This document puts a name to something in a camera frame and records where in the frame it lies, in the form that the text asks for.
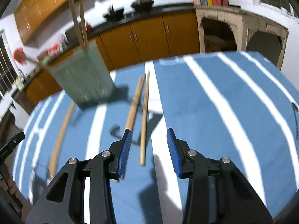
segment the table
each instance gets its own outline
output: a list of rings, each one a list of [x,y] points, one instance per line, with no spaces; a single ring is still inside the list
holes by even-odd
[[[135,88],[150,71],[146,166],[139,165],[142,110],[133,130],[125,180],[111,181],[117,223],[181,223],[187,180],[173,171],[166,130],[205,157],[228,156],[247,177],[272,217],[298,188],[298,125],[291,102],[299,93],[257,52],[196,54],[149,61],[111,72],[128,98],[76,108],[57,163],[93,158],[121,135]],[[47,186],[47,165],[71,99],[62,91],[41,101],[24,129],[13,177],[25,198],[35,202]]]

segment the chopstick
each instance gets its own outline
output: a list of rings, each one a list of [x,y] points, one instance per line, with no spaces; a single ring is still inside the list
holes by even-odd
[[[75,107],[76,107],[76,104],[74,103],[74,101],[72,101],[69,108],[68,108],[68,112],[66,113],[65,118],[62,122],[62,125],[60,127],[56,142],[54,144],[54,148],[52,150],[50,162],[49,162],[49,165],[48,165],[49,180],[50,181],[53,180],[53,177],[56,174],[57,160],[58,160],[58,157],[59,157],[61,145],[62,145],[64,136],[65,136],[65,132],[68,129],[68,124],[70,122],[71,116],[73,115]]]
[[[85,18],[84,18],[83,0],[79,0],[79,9],[80,9],[80,19],[81,19],[83,41],[84,41],[85,48],[87,48],[87,32],[86,32],[86,25],[85,25]]]
[[[147,110],[149,103],[149,87],[150,87],[150,72],[147,73],[147,81],[145,85],[145,93],[143,99],[142,110],[142,125],[141,125],[141,137],[140,137],[140,159],[141,166],[145,165],[145,148],[146,148],[146,131],[147,131]]]
[[[79,40],[79,44],[80,44],[82,49],[86,49],[85,44],[84,44],[83,39],[82,39],[82,36],[81,36],[78,20],[77,20],[74,0],[68,0],[68,4],[70,5],[71,14],[72,14],[73,22],[74,22],[76,35],[77,35],[77,38]]]
[[[141,95],[141,91],[142,91],[142,87],[143,87],[143,82],[144,82],[144,76],[141,76],[139,79],[139,82],[137,84],[136,90],[135,90],[135,95],[134,95],[133,101],[131,103],[131,108],[129,111],[125,130],[126,129],[129,129],[130,131],[133,130],[135,117],[136,117],[136,113],[137,113],[137,107],[138,107],[138,103],[139,103],[139,99],[140,99],[140,95]]]

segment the white wall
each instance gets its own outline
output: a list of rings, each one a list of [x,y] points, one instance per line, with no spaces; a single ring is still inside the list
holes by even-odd
[[[22,70],[22,72],[25,75],[29,74],[35,68],[35,65],[30,62],[27,62],[26,65],[20,65],[20,64],[16,63],[13,59],[12,53],[14,52],[14,50],[16,48],[23,47],[24,52],[26,54],[29,54],[31,56],[36,56],[38,54],[39,50],[31,48],[31,47],[23,46],[23,43],[21,41],[20,35],[17,30],[15,17],[13,14],[8,15],[5,18],[0,20],[0,31],[4,32],[3,39],[6,44],[6,47],[8,48],[7,54],[9,56],[9,58],[12,62],[12,65],[13,65],[15,71],[17,72],[17,74],[20,75],[20,73],[18,71],[19,68]],[[10,104],[13,102],[11,94],[15,90],[16,90],[16,86],[13,85],[12,90],[7,92],[4,95],[4,98],[0,101],[0,118],[2,118],[4,116],[6,111],[9,109]],[[14,102],[14,104],[16,105],[17,110],[12,109],[11,111],[16,118],[15,123],[18,127],[23,128],[24,124],[27,122],[28,115],[26,114],[26,112],[24,112],[24,110],[17,103]]]

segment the black countertop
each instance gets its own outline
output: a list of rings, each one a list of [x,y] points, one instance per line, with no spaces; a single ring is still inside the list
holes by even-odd
[[[117,26],[120,26],[122,24],[126,24],[132,21],[141,20],[141,19],[147,19],[154,16],[159,16],[162,14],[167,13],[174,13],[174,12],[180,12],[180,11],[186,11],[186,10],[193,10],[194,6],[193,3],[171,3],[161,6],[154,6],[149,12],[143,12],[143,13],[127,13],[124,14],[123,18],[120,21],[117,22],[103,22],[95,27],[93,27],[92,32],[87,34],[88,39],[93,39],[94,37],[98,36],[100,33],[103,33],[105,31],[111,30],[113,28],[116,28]],[[57,54],[55,57],[53,57],[47,64],[51,64],[54,62],[59,56],[61,56],[63,53],[67,52],[68,50],[71,50],[75,47],[79,46],[78,41],[69,42],[67,45],[67,48],[62,52]],[[30,77],[26,78],[24,83],[24,90],[26,90],[26,87],[31,83],[31,81],[39,74],[41,73],[41,69],[37,69],[34,73],[31,74]],[[14,100],[17,99],[19,96],[19,91],[16,90],[12,94],[12,98]]]

